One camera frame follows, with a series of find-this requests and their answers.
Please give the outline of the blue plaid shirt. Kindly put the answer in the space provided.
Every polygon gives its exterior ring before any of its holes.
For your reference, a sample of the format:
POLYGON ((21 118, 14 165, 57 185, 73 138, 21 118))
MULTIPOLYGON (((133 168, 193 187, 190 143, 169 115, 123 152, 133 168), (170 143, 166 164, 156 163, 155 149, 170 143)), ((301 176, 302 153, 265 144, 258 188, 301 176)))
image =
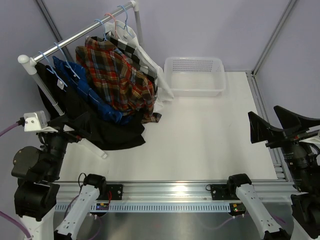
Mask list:
POLYGON ((120 126, 127 125, 132 120, 131 116, 124 116, 122 112, 113 109, 109 104, 105 103, 95 90, 90 87, 84 67, 69 61, 70 66, 80 77, 80 79, 78 79, 67 67, 65 61, 56 56, 53 56, 52 58, 56 70, 66 76, 68 85, 71 86, 86 103, 92 106, 102 120, 120 126))

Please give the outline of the blue hanger of black shirt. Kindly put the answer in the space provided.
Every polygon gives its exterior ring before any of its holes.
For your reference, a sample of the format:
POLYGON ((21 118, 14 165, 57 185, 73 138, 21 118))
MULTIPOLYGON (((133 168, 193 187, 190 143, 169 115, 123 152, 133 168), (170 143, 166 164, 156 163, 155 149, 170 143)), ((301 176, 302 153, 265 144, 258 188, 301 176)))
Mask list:
POLYGON ((50 73, 52 73, 53 75, 55 75, 57 77, 57 86, 61 89, 61 90, 65 90, 65 87, 67 87, 68 85, 65 83, 64 80, 62 80, 62 78, 57 74, 57 72, 55 71, 55 69, 53 68, 51 62, 49 61, 48 57, 45 56, 45 54, 41 51, 38 52, 40 55, 42 55, 42 57, 46 60, 46 62, 49 65, 49 69, 47 69, 50 73))

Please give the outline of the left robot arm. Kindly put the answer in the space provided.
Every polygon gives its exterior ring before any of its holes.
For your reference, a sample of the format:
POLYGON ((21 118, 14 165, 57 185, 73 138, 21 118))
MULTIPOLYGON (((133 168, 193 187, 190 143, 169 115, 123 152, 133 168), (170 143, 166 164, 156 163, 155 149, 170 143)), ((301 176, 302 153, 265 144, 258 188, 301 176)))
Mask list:
POLYGON ((36 132, 42 147, 27 146, 16 153, 11 175, 18 179, 14 206, 19 220, 4 212, 0 216, 18 227, 26 240, 75 240, 94 201, 107 195, 106 179, 88 174, 70 212, 54 228, 60 189, 55 182, 59 179, 68 144, 77 143, 81 138, 35 119, 21 119, 15 123, 16 127, 20 125, 25 132, 36 132))

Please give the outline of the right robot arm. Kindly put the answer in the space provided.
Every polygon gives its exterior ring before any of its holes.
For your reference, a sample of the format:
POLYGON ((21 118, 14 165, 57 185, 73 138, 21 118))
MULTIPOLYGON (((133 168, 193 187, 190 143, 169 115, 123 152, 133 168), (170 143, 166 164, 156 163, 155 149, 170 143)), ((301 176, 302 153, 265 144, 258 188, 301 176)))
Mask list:
POLYGON ((270 149, 280 149, 289 170, 292 186, 279 183, 262 189, 244 174, 228 178, 226 193, 239 199, 251 216, 262 240, 318 240, 320 238, 320 125, 318 118, 299 115, 276 105, 281 124, 275 127, 250 111, 251 143, 264 142, 270 149), (264 206, 264 200, 291 203, 293 231, 287 233, 264 206))

